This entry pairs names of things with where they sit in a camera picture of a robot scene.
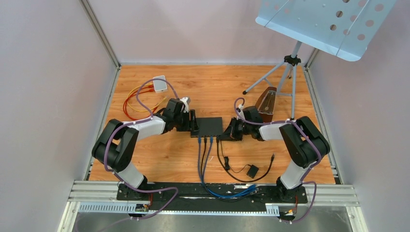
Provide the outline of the black network switch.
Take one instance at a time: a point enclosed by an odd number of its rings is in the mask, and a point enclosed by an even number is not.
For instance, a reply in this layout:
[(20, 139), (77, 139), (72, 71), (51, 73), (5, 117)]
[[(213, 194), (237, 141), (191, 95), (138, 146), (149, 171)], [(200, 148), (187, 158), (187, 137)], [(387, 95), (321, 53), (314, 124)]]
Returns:
[(190, 133), (195, 137), (216, 137), (223, 133), (222, 117), (198, 117), (196, 118), (199, 129)]

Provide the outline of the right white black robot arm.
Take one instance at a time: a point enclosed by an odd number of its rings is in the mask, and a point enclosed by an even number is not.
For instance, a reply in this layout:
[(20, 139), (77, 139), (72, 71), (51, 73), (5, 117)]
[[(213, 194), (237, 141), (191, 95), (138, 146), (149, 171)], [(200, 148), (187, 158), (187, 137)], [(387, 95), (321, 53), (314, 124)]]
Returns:
[(277, 179), (276, 195), (288, 202), (302, 185), (308, 172), (330, 152), (330, 145), (311, 119), (264, 122), (255, 106), (236, 109), (220, 141), (241, 141), (250, 135), (258, 141), (283, 140), (291, 157), (286, 171)]

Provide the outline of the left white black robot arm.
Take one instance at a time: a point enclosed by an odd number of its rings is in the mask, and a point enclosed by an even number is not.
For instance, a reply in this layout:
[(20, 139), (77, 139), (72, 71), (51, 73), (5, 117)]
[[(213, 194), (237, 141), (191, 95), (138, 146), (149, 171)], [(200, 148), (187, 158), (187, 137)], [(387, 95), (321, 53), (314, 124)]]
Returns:
[(135, 145), (142, 139), (173, 129), (198, 131), (195, 111), (189, 109), (189, 103), (189, 97), (171, 98), (165, 108), (146, 119), (130, 122), (109, 120), (92, 149), (92, 157), (128, 185), (135, 199), (144, 199), (148, 194), (147, 178), (132, 163)]

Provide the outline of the brown wooden metronome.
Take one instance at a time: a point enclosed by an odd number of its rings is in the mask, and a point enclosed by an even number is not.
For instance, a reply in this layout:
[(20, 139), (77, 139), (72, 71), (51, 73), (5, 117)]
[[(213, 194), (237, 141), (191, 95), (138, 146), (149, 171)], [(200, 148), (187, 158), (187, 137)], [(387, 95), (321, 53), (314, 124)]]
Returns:
[(276, 87), (267, 87), (255, 103), (263, 122), (271, 122), (273, 119), (276, 92)]

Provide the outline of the small white router box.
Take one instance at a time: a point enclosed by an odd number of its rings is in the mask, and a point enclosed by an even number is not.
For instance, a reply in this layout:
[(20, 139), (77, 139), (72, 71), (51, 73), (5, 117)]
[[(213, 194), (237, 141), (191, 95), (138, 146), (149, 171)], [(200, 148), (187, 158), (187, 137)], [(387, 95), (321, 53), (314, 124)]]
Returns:
[(165, 75), (155, 76), (153, 80), (153, 87), (156, 93), (166, 92), (168, 90)]

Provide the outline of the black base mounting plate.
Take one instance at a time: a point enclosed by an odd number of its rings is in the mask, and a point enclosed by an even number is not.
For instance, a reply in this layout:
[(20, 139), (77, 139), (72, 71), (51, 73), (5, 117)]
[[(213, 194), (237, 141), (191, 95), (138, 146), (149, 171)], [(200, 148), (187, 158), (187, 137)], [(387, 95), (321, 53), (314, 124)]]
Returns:
[(307, 203), (306, 190), (285, 190), (270, 185), (222, 183), (169, 183), (142, 184), (135, 191), (125, 184), (118, 185), (116, 199), (136, 201), (137, 211), (195, 211), (242, 212), (262, 211), (267, 203), (284, 203), (298, 206)]

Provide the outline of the silver music stand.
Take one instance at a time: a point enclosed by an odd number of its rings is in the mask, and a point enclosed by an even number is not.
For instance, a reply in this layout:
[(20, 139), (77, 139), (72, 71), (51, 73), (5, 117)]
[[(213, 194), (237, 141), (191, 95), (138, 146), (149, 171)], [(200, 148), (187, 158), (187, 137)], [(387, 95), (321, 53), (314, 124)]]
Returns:
[(319, 49), (315, 57), (297, 52), (308, 72), (329, 132), (372, 122), (393, 122), (408, 108), (410, 3), (407, 0), (263, 0), (249, 23), (250, 43), (273, 51), (272, 66), (288, 75), (284, 56), (302, 44)]

